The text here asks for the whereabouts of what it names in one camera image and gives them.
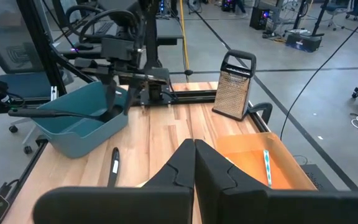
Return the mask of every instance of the black cable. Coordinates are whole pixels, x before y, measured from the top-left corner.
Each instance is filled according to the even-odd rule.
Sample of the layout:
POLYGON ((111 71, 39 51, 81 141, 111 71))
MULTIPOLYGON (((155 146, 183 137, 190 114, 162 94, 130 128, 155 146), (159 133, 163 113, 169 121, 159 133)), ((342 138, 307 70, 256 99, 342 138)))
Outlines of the black cable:
POLYGON ((62 32, 63 36, 66 38, 66 40, 68 41, 68 43, 71 45, 72 49, 75 50, 75 52, 79 55, 80 53, 78 52, 78 50, 74 47, 74 44, 71 42, 71 40, 67 37, 66 33, 63 31, 63 28, 60 26, 60 24, 58 23, 57 19, 55 18, 55 16, 52 14, 52 11, 50 10, 50 8, 48 7, 47 3, 45 2, 45 0, 42 0, 44 6, 47 8, 47 11, 49 12, 50 16, 52 17, 52 19, 55 21, 57 27, 59 27, 60 31, 62 32))
POLYGON ((288 110, 287 115, 285 116, 285 120, 284 120, 284 124, 283 124, 283 128, 281 129, 281 133, 280 133, 280 140, 283 139, 283 132, 284 132, 284 128, 285 128, 285 124, 287 123, 288 117, 290 115, 290 112, 293 108, 293 106, 295 105, 296 101, 298 101, 299 97, 301 96, 301 94, 303 93, 303 91, 305 90, 305 88, 309 85, 310 81, 312 81, 312 79, 314 78, 314 76, 316 76, 316 74, 324 67, 324 65, 326 65, 330 59, 336 54, 336 52, 338 52, 339 49, 341 49, 341 47, 353 36, 354 33, 356 33, 356 31, 358 30, 358 26, 354 29, 354 31, 346 38, 346 40, 335 50, 335 52, 329 56, 329 58, 317 69, 317 71, 310 77, 310 79, 308 80, 308 82, 306 83, 306 85, 303 87, 303 89, 300 91, 299 95, 296 97, 295 101, 292 103, 290 109, 288 110))
POLYGON ((21 107, 21 106, 24 106, 24 105, 25 105, 25 99, 24 99, 23 97, 21 97, 21 96, 19 96, 19 95, 17 95, 17 94, 9 93, 8 91, 6 92, 6 95, 8 95, 8 96, 15 96, 16 98, 22 100, 22 103, 21 103, 19 106, 17 106, 17 107, 21 107))
POLYGON ((16 180, 12 180, 9 184, 7 184, 6 186, 10 187, 12 184, 14 184, 15 182, 19 182, 19 179, 16 180))
POLYGON ((131 40, 135 40, 135 36, 133 35, 130 27, 128 27, 126 32, 131 40))
POLYGON ((83 11, 89 11, 89 12, 95 12, 95 13, 100 13, 100 12, 102 12, 102 10, 100 10, 100 9, 97 9, 97 8, 95 8, 95 7, 93 7, 93 6, 72 6, 72 7, 70 7, 70 8, 68 8, 67 9, 67 11, 66 11, 66 13, 65 13, 65 19, 66 19, 66 21, 67 21, 67 24, 66 24, 66 26, 68 27, 68 29, 70 29, 71 30, 71 32, 73 33, 73 34, 76 34, 77 36, 79 36, 80 35, 80 32, 78 32, 76 29, 74 29, 74 27, 71 25, 71 23, 70 23, 70 16, 71 16, 71 14, 73 13, 73 12, 75 12, 75 11, 81 11, 81 10, 83 10, 83 11))
MULTIPOLYGON (((167 6, 167 8, 168 8, 169 11, 171 12, 171 15, 175 15, 175 12, 172 10, 172 8, 171 8, 170 6, 167 6)), ((176 19, 176 21, 178 21, 180 28, 182 28, 181 23, 180 23, 180 20, 179 20, 179 17, 176 16, 174 19, 176 19)))
POLYGON ((80 36, 79 36, 79 42, 82 43, 84 37, 87 38, 103 38, 103 37, 109 37, 109 38, 114 38, 114 39, 120 39, 118 37, 115 37, 113 35, 98 35, 98 34, 86 34, 86 31, 95 23, 97 23, 101 18, 106 17, 106 16, 110 16, 110 18, 118 25, 118 26, 124 26, 123 23, 121 23, 120 21, 117 21, 118 19, 122 19, 123 17, 126 18, 127 22, 125 23, 126 25, 128 25, 129 27, 133 27, 135 28, 137 25, 137 21, 136 21, 136 17, 135 15, 133 15, 133 13, 127 11, 127 10, 118 10, 118 9, 111 9, 111 10, 107 10, 104 11, 102 13, 99 13, 97 15, 95 15, 94 17, 92 17, 92 19, 90 19, 83 27, 82 30, 80 32, 80 36))
POLYGON ((171 87, 172 94, 175 96, 177 100, 179 100, 177 93, 175 93, 175 90, 173 89, 172 82, 169 80, 169 86, 171 87))
POLYGON ((163 94, 169 96, 171 99, 173 99, 173 100, 175 100, 175 101, 177 100, 176 97, 172 96, 171 93, 167 93, 166 91, 162 91, 161 93, 163 93, 163 94))
POLYGON ((156 19, 165 19, 165 20, 169 20, 170 19, 170 16, 168 14, 162 14, 162 13, 159 13, 155 16, 156 19))
POLYGON ((309 4, 306 3, 306 4, 303 6, 303 9, 301 9, 301 10, 303 10, 303 13, 300 15, 300 18, 304 17, 304 16, 308 13, 308 11, 309 11, 309 4))

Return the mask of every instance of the wooden table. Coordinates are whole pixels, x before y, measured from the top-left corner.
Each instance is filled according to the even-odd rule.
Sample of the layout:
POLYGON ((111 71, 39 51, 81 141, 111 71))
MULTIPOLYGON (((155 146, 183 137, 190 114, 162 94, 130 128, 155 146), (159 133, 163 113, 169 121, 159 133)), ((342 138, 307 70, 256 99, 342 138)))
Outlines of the wooden table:
MULTIPOLYGON (((217 85, 176 84, 174 89, 211 90, 216 89, 217 85)), ((117 186, 133 187, 156 174, 186 138, 203 139, 214 147, 220 136, 259 132, 250 116, 243 122, 237 122, 213 113, 212 107, 212 103, 132 107, 129 124, 123 130, 79 159, 69 159, 48 144, 3 223, 33 223, 32 208, 35 202, 54 188, 107 186, 114 147, 119 148, 121 157, 117 186)), ((197 201, 194 210, 193 223, 201 223, 197 201)))

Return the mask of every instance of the black bracket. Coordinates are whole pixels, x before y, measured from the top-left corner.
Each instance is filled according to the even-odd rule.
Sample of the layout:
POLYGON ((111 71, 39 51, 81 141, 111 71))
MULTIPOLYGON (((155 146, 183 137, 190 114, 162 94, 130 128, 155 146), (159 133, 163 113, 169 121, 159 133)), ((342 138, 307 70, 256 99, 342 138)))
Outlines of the black bracket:
POLYGON ((262 120, 267 124, 270 120, 270 116, 272 115, 273 105, 271 103, 258 103, 253 107, 248 109, 250 113, 256 113, 258 111, 262 112, 262 120))
POLYGON ((147 85, 140 93, 140 106, 169 105, 173 103, 169 96, 168 85, 147 85))

